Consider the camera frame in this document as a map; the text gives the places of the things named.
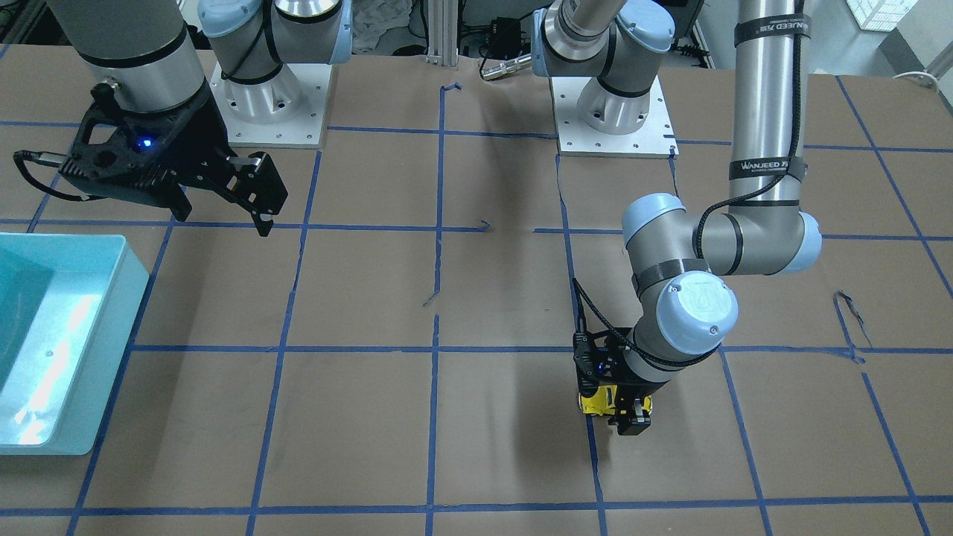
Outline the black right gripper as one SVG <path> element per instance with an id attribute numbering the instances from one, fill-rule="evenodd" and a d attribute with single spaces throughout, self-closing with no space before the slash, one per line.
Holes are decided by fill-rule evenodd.
<path id="1" fill-rule="evenodd" d="M 271 233 L 288 197 L 269 153 L 233 156 L 227 128 L 207 82 L 167 111 L 122 109 L 112 85 L 91 90 L 93 104 L 59 173 L 91 197 L 167 209 L 184 223 L 193 211 L 182 186 L 213 190 L 251 214 L 260 237 Z"/>

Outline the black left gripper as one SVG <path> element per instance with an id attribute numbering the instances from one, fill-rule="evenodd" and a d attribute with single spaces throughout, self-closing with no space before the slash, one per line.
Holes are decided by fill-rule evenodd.
<path id="1" fill-rule="evenodd" d="M 574 333 L 576 383 L 582 397 L 593 397 L 600 386 L 633 386 L 637 397 L 652 395 L 666 381 L 649 381 L 630 370 L 623 345 L 607 331 L 592 333 L 579 328 Z M 620 436 L 637 436 L 652 424 L 652 399 L 617 398 L 608 424 Z"/>

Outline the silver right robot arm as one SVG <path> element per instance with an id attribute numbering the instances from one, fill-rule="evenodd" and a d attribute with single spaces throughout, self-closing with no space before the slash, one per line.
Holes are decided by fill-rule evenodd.
<path id="1" fill-rule="evenodd" d="M 76 140 L 68 151 L 79 170 L 65 180 L 86 196 L 160 206 L 178 220 L 190 203 L 182 186 L 214 191 L 248 211 L 247 226 L 219 230 L 260 238 L 252 242 L 234 305 L 218 306 L 210 323 L 235 320 L 222 348 L 258 324 L 259 313 L 239 316 L 271 293 L 272 277 L 289 285 L 295 302 L 288 339 L 275 354 L 312 354 L 327 348 L 343 355 L 409 349 L 429 355 L 431 322 L 446 313 L 450 325 L 474 335 L 476 355 L 513 354 L 538 347 L 555 362 L 563 346 L 545 330 L 566 319 L 568 302 L 549 286 L 548 301 L 518 313 L 533 277 L 530 255 L 505 227 L 527 204 L 529 187 L 555 167 L 544 162 L 538 130 L 456 131 L 445 124 L 448 94 L 470 98 L 481 111 L 513 126 L 524 113 L 551 118 L 550 85 L 527 74 L 483 81 L 452 72 L 429 79 L 432 68 L 408 60 L 360 57 L 344 68 L 334 106 L 357 108 L 375 99 L 382 112 L 408 112 L 424 98 L 431 129 L 336 125 L 309 170 L 272 165 L 238 166 L 229 148 L 224 112 L 194 50 L 190 31 L 169 1 L 54 1 L 52 13 L 99 87 L 86 113 L 115 127 L 115 159 L 95 167 L 92 143 Z M 515 344 L 492 340 L 500 320 Z"/>

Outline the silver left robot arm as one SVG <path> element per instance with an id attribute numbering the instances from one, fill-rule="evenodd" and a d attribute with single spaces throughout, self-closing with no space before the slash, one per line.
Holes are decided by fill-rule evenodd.
<path id="1" fill-rule="evenodd" d="M 810 13 L 806 1 L 739 4 L 729 196 L 700 214 L 668 193 L 626 208 L 623 243 L 641 306 L 634 327 L 622 331 L 600 316 L 605 329 L 590 331 L 585 313 L 595 305 L 572 282 L 579 407 L 617 434 L 647 430 L 653 394 L 718 352 L 739 318 L 726 277 L 800 272 L 819 258 L 819 223 L 800 207 Z M 612 136 L 643 128 L 674 41 L 664 7 L 555 1 L 534 12 L 533 24 L 533 72 L 587 81 L 576 101 L 583 125 Z"/>

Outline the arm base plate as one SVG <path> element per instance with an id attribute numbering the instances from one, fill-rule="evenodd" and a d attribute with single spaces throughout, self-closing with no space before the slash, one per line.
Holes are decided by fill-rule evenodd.
<path id="1" fill-rule="evenodd" d="M 229 145 L 322 147 L 333 66 L 286 64 L 275 78 L 258 85 L 224 81 L 220 75 L 217 64 L 210 86 L 226 125 Z"/>
<path id="2" fill-rule="evenodd" d="M 663 87 L 648 94 L 611 94 L 593 77 L 550 78 L 552 111 L 561 156 L 669 159 L 680 153 Z"/>

